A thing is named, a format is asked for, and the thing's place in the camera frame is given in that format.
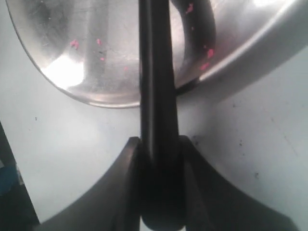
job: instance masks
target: black handle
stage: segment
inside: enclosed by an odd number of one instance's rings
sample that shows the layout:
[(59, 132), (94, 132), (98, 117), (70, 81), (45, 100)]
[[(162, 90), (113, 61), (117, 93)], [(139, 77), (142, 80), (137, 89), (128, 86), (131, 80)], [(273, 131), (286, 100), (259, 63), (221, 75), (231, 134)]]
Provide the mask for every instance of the black handle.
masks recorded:
[(179, 129), (168, 0), (140, 0), (141, 139), (155, 166), (173, 165)]

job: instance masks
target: white countertop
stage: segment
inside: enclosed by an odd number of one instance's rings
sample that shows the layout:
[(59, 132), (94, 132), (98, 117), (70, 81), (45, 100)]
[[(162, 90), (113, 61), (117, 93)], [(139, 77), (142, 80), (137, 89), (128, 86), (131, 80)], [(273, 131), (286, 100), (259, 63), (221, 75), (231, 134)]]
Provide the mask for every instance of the white countertop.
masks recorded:
[[(64, 95), (28, 59), (5, 1), (0, 22), (0, 120), (45, 221), (87, 191), (127, 139), (139, 135), (139, 109), (97, 108)], [(303, 25), (288, 25), (290, 33), (278, 34), (285, 36), (282, 44), (270, 37), (221, 81), (181, 96), (179, 121), (181, 134), (196, 136), (223, 176), (308, 230), (307, 21)]]

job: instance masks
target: food residue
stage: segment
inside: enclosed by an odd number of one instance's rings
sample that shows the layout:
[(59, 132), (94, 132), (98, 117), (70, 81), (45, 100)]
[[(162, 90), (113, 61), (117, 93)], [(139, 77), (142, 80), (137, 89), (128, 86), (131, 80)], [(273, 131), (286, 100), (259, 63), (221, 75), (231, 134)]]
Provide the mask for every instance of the food residue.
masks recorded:
[(102, 41), (99, 38), (96, 40), (96, 43), (100, 46), (102, 45)]
[(74, 39), (73, 41), (70, 42), (71, 47), (75, 47), (76, 50), (79, 48), (79, 42)]
[(207, 69), (208, 66), (210, 66), (210, 63), (205, 63), (205, 64), (203, 64), (199, 69), (200, 69), (201, 71), (204, 71), (205, 69)]
[(207, 52), (207, 58), (211, 58), (214, 55), (214, 50), (213, 49), (209, 49)]
[(189, 3), (189, 7), (187, 8), (186, 14), (193, 12), (193, 3)]

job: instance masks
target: pink speck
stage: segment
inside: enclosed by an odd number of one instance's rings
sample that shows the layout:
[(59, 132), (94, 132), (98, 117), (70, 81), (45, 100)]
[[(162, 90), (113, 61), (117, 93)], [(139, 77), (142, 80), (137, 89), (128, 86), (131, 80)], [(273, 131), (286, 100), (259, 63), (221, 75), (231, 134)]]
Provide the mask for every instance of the pink speck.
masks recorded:
[(96, 39), (96, 43), (98, 44), (98, 45), (102, 45), (102, 41), (98, 38), (98, 39)]
[(211, 58), (214, 55), (214, 50), (213, 49), (209, 49), (207, 52), (207, 58)]
[(79, 42), (74, 39), (73, 41), (70, 42), (71, 47), (75, 47), (76, 50), (79, 48)]
[(187, 8), (186, 14), (193, 11), (193, 3), (189, 3), (189, 7)]
[(205, 69), (207, 69), (208, 66), (210, 66), (210, 63), (205, 63), (205, 64), (203, 64), (199, 69), (200, 69), (201, 71), (204, 71)]

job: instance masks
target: metal bowl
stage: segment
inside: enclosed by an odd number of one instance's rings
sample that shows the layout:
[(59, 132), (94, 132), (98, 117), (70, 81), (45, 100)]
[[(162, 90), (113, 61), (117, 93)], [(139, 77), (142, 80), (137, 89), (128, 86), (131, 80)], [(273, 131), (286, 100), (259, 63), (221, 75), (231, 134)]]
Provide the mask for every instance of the metal bowl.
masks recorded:
[[(296, 1), (173, 0), (176, 87), (195, 86), (234, 61)], [(139, 105), (138, 0), (7, 0), (7, 5), (26, 52), (54, 86), (95, 106)]]

